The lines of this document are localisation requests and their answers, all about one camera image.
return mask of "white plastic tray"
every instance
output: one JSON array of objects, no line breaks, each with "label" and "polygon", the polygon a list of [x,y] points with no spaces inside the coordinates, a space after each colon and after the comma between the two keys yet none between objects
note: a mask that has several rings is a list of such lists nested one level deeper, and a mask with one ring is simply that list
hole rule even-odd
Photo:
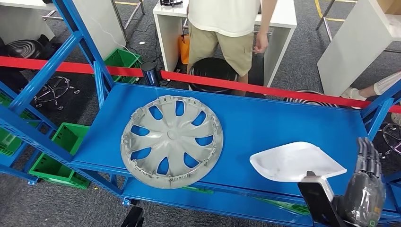
[{"label": "white plastic tray", "polygon": [[268,149],[252,155],[249,161],[260,175],[280,182],[300,182],[308,170],[326,178],[347,172],[319,147],[307,142]]}]

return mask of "person's leg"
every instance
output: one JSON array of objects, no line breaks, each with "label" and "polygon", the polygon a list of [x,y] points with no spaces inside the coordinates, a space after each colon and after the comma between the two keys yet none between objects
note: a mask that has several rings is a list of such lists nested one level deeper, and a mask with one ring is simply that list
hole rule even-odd
[{"label": "person's leg", "polygon": [[341,97],[352,98],[357,100],[366,100],[369,97],[379,96],[383,94],[387,89],[393,86],[400,79],[401,79],[401,71],[396,72],[376,82],[375,84],[361,90],[349,87],[347,88],[347,90],[345,90],[345,92],[341,95]]},{"label": "person's leg", "polygon": [[[238,82],[248,83],[248,72],[252,66],[253,32],[241,37],[228,37],[217,34],[218,43],[224,59],[238,74]],[[235,91],[245,96],[244,91]]]},{"label": "person's leg", "polygon": [[188,26],[190,43],[187,74],[189,74],[189,70],[195,62],[213,57],[218,43],[215,32],[200,30],[190,22]]}]

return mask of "white table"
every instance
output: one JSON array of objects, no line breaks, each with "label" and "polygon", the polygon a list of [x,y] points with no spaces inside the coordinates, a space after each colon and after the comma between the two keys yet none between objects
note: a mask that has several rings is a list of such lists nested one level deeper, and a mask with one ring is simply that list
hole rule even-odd
[{"label": "white table", "polygon": [[[73,2],[103,59],[114,49],[121,48],[118,44],[126,45],[122,26],[110,0]],[[36,40],[41,34],[49,39],[54,37],[38,9],[57,10],[53,4],[44,4],[42,0],[0,0],[0,37],[5,44],[20,39]]]},{"label": "white table", "polygon": [[324,93],[340,96],[393,41],[401,41],[401,16],[359,0],[317,63]]},{"label": "white table", "polygon": [[[157,3],[153,8],[157,34],[166,71],[173,71],[179,59],[178,37],[182,34],[181,18],[186,17],[188,0],[178,6],[161,6]],[[261,24],[261,15],[255,19],[255,24]],[[269,87],[279,68],[281,59],[286,52],[288,43],[296,28],[296,15],[293,0],[278,0],[270,21],[273,34],[269,47],[264,55],[264,85]]]}]

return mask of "red belt barrier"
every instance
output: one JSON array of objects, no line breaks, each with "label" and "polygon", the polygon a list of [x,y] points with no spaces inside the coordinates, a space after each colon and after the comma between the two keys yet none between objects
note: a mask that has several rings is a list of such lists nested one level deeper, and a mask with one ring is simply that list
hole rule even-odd
[{"label": "red belt barrier", "polygon": [[[40,70],[47,63],[46,60],[23,59],[0,56],[0,66]],[[142,77],[140,69],[107,66],[111,75]],[[63,62],[56,70],[57,72],[93,74],[92,67],[87,63]]]},{"label": "red belt barrier", "polygon": [[[13,68],[24,68],[24,69],[34,69],[40,70],[47,61],[45,60],[34,60],[34,59],[22,59],[22,58],[12,58],[12,57],[2,57],[0,56],[0,66],[13,67]],[[124,68],[124,67],[114,67],[107,66],[111,75],[127,76],[127,77],[142,77],[142,72],[140,69]],[[84,63],[73,63],[73,62],[63,62],[57,69],[59,72],[71,72],[71,73],[85,73],[93,74],[93,70],[89,64]],[[248,91],[258,94],[264,94],[269,96],[279,96],[279,97],[290,97],[298,98],[316,102],[325,102],[330,104],[337,104],[343,106],[354,106],[354,107],[366,107],[370,104],[369,101],[360,101],[355,99],[348,99],[342,97],[325,96],[318,94],[310,94],[296,91],[287,91],[278,88],[263,87],[252,84],[244,84],[234,81],[227,81],[221,79],[212,79],[206,77],[192,76],[176,72],[161,71],[161,76],[163,79],[177,80],[187,83],[195,83],[202,85],[209,85],[215,87],[224,87],[234,90]],[[390,112],[400,113],[401,106],[394,105],[390,108]]]}]

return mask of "black round stool seat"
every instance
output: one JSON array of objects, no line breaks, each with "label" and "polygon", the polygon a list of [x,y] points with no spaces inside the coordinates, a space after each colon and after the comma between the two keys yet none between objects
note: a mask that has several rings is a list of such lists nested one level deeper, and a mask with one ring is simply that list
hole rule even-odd
[{"label": "black round stool seat", "polygon": [[[190,68],[189,74],[230,81],[237,81],[238,78],[237,72],[227,63],[226,60],[220,58],[205,58],[195,62]],[[189,86],[194,91],[205,91],[219,94],[230,94],[232,91],[228,88],[192,83],[190,83]]]},{"label": "black round stool seat", "polygon": [[10,57],[38,59],[43,46],[36,40],[22,39],[7,44],[6,49]]}]

